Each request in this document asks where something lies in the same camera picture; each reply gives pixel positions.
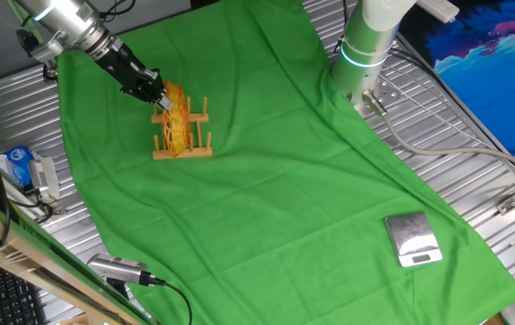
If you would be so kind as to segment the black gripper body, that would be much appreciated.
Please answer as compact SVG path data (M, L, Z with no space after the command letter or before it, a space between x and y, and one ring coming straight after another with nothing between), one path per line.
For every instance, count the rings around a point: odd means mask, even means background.
M111 46L96 51L96 63L112 76L124 93L149 93L151 78L145 73L145 65L125 45L116 51Z

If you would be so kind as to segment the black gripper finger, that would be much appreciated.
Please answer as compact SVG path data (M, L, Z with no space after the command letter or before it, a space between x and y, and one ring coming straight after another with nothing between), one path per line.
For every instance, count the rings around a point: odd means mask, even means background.
M172 109L172 101L167 97L167 91L164 87L153 90L143 88L121 88L120 91L146 103L156 104L166 111L170 111Z
M166 97L166 89L159 69L142 69L142 77L144 79L142 89L148 99L162 100Z

